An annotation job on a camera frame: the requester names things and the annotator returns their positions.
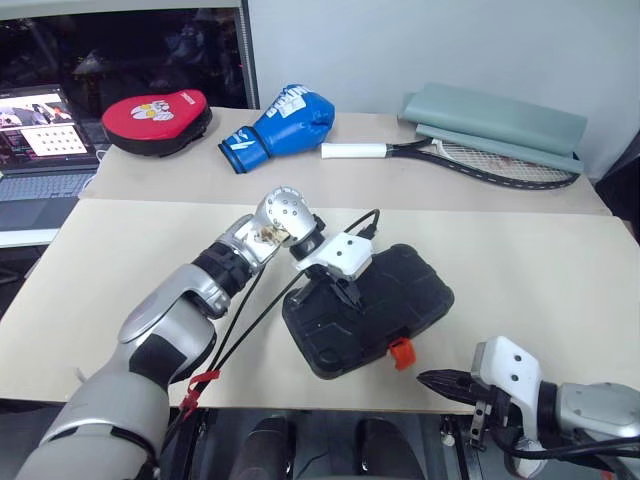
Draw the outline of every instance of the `red clip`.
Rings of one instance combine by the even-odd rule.
[[[186,420],[191,416],[193,411],[198,408],[198,399],[200,398],[200,392],[195,390],[195,385],[200,382],[210,382],[211,380],[217,380],[220,377],[220,370],[210,370],[208,372],[196,375],[189,380],[189,386],[187,387],[187,394],[180,402],[180,410],[186,410],[184,419]]]
[[[411,340],[401,337],[389,345],[389,351],[396,359],[396,369],[404,370],[416,363],[416,352]]]

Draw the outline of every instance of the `blue boxing glove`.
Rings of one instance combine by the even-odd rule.
[[[236,173],[253,170],[274,155],[291,155],[320,145],[335,108],[302,85],[287,85],[253,127],[242,127],[218,145]]]

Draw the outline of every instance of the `white grip tape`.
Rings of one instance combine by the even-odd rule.
[[[320,152],[322,158],[384,158],[387,156],[387,144],[323,143]]]

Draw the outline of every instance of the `laptop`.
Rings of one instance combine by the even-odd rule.
[[[59,228],[97,166],[60,86],[0,91],[0,232]]]

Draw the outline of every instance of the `laptop screen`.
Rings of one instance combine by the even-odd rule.
[[[57,87],[0,92],[0,170],[97,163]]]

